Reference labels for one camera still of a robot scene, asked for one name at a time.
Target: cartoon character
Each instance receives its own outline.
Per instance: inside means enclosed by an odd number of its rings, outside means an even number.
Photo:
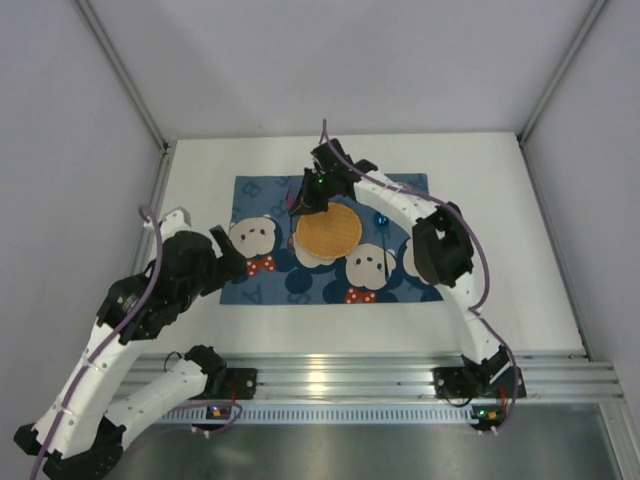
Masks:
[[[436,287],[427,283],[418,273],[418,269],[413,260],[413,238],[409,238],[400,246],[398,257],[402,259],[402,269],[404,270],[404,276],[407,282],[409,282],[412,287],[422,290],[420,297],[421,302],[436,302],[442,300]]]
[[[282,230],[269,215],[250,217],[231,224],[229,239],[247,259],[247,275],[235,283],[256,275],[287,270],[287,253],[280,248]]]
[[[396,267],[393,250],[384,251],[371,243],[358,245],[349,255],[336,261],[336,280],[324,288],[324,300],[348,304],[397,302],[390,292],[402,282],[401,272]]]
[[[290,293],[302,294],[313,285],[313,275],[330,272],[335,268],[335,260],[325,260],[314,257],[307,253],[298,242],[297,234],[291,236],[293,252],[291,254],[292,264],[283,265],[283,271],[291,271],[284,281],[284,285]]]

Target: table surface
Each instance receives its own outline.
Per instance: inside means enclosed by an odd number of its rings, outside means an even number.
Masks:
[[[341,136],[354,160],[386,173],[426,173],[430,193],[454,201],[482,242],[491,271],[484,312],[514,351],[583,352],[515,136],[510,133]],[[202,233],[228,229],[237,175],[294,175],[316,137],[181,140],[162,203],[191,213]],[[479,291],[482,275],[475,270]],[[220,353],[459,352],[444,302],[378,305],[220,305],[200,298],[151,352],[196,344]]]

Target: gray wall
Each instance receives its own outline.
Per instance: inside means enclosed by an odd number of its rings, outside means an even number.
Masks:
[[[157,150],[68,0],[0,15],[0,477],[126,273]]]
[[[108,0],[170,138],[517,131],[592,0]]]
[[[529,151],[589,336],[640,425],[640,2],[611,2]]]

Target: red bow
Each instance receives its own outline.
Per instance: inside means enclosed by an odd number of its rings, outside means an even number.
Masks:
[[[261,259],[247,260],[247,274],[254,277],[260,270],[273,272],[276,269],[276,262],[271,255]]]
[[[344,303],[376,303],[376,294],[368,290],[350,288],[344,297]]]

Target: blue placemat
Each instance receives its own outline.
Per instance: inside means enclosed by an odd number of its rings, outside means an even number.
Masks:
[[[428,191],[425,174],[388,177]],[[332,201],[349,206],[362,221],[362,239],[356,250],[325,264],[299,258],[288,242],[296,219],[289,218],[285,198],[290,188],[297,191],[301,181],[302,176],[236,177],[229,237],[248,259],[247,274],[225,285],[221,303],[318,305],[442,300],[412,268],[407,233],[391,222],[377,226],[376,212],[349,198]]]

